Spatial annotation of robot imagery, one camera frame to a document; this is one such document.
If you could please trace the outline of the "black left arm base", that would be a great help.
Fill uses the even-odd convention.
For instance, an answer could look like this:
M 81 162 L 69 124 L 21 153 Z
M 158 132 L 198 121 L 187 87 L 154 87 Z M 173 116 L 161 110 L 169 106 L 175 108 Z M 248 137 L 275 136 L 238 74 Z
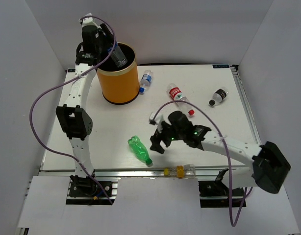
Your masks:
M 102 188 L 114 203 L 119 177 L 96 177 Z M 90 178 L 75 178 L 70 176 L 66 205 L 111 206 L 101 187 Z

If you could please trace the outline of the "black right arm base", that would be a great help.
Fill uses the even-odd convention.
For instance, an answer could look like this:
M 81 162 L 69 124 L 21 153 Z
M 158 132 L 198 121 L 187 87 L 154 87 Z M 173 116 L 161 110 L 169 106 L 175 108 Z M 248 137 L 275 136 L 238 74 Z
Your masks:
M 201 208 L 229 208 L 229 189 L 221 181 L 227 171 L 221 170 L 213 181 L 199 181 Z

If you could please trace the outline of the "green crushed plastic bottle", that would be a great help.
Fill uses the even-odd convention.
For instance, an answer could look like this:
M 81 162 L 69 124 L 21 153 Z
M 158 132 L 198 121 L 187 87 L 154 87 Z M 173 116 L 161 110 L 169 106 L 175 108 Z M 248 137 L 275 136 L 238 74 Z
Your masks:
M 149 156 L 148 150 L 137 136 L 131 137 L 127 142 L 138 160 L 146 165 L 152 165 L 152 160 Z

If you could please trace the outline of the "clear blue-cap plastic bottle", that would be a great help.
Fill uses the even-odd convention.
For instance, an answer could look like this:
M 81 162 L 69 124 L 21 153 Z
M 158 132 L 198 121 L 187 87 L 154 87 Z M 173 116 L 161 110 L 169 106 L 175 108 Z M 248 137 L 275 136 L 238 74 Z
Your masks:
M 127 64 L 127 58 L 118 44 L 116 44 L 110 56 L 118 68 Z

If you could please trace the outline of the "yellow cap clear bottle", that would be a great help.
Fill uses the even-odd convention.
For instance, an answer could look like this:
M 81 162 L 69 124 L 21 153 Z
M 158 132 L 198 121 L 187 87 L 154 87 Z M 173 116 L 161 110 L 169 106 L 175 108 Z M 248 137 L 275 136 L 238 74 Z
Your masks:
M 193 164 L 178 165 L 165 168 L 164 177 L 174 177 L 179 179 L 192 179 L 196 176 L 195 166 Z

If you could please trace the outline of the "black label plastic bottle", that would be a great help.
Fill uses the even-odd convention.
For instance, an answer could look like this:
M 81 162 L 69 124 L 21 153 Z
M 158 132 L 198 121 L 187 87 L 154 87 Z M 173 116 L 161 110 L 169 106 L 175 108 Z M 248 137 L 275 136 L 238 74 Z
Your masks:
M 212 98 L 209 101 L 211 107 L 221 104 L 228 97 L 228 89 L 226 87 L 221 87 L 215 91 Z

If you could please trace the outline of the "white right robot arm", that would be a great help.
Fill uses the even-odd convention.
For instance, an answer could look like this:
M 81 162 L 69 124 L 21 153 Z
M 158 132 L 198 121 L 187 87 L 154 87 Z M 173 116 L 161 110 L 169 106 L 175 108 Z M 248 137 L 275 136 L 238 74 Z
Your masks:
M 163 154 L 161 142 L 169 147 L 173 141 L 183 141 L 191 148 L 217 153 L 244 164 L 245 169 L 220 171 L 215 183 L 215 190 L 220 195 L 244 187 L 279 193 L 291 166 L 275 143 L 267 141 L 258 145 L 222 137 L 209 127 L 193 125 L 180 111 L 170 113 L 168 120 L 165 122 L 163 116 L 154 113 L 150 115 L 150 124 L 157 126 L 150 138 L 151 150 Z

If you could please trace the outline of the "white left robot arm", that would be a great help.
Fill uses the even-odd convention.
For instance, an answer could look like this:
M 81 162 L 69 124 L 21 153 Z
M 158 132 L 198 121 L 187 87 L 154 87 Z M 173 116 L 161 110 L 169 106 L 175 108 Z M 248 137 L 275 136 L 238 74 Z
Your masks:
M 87 178 L 94 174 L 90 159 L 89 135 L 93 121 L 86 112 L 89 90 L 97 69 L 113 47 L 114 37 L 105 23 L 82 27 L 82 40 L 76 49 L 75 75 L 66 101 L 57 106 L 56 115 L 76 158 L 75 176 Z

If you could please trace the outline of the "red label plastic bottle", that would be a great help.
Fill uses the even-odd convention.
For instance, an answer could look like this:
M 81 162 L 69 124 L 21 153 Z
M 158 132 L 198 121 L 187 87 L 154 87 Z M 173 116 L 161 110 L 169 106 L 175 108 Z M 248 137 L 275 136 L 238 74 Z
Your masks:
M 179 101 L 176 104 L 181 112 L 189 117 L 192 117 L 194 115 L 195 111 L 193 110 L 192 106 L 188 103 L 184 103 L 185 101 L 189 102 L 189 100 L 176 84 L 169 84 L 167 86 L 167 93 L 172 100 Z

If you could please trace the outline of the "blue label plastic bottle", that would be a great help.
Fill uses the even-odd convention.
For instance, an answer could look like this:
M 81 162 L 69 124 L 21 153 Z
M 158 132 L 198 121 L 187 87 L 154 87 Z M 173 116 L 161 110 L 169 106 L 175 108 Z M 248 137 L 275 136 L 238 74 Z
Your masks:
M 153 80 L 153 72 L 151 70 L 146 70 L 139 82 L 139 93 L 144 94 L 150 87 Z

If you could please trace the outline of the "orange cylindrical bin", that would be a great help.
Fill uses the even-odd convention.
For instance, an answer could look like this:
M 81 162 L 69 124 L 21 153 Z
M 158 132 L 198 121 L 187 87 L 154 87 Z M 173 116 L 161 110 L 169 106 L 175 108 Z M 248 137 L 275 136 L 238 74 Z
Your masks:
M 135 51 L 127 44 L 118 45 L 126 56 L 127 63 L 119 68 L 112 58 L 108 58 L 98 67 L 97 76 L 103 97 L 112 104 L 124 105 L 138 96 L 139 79 Z

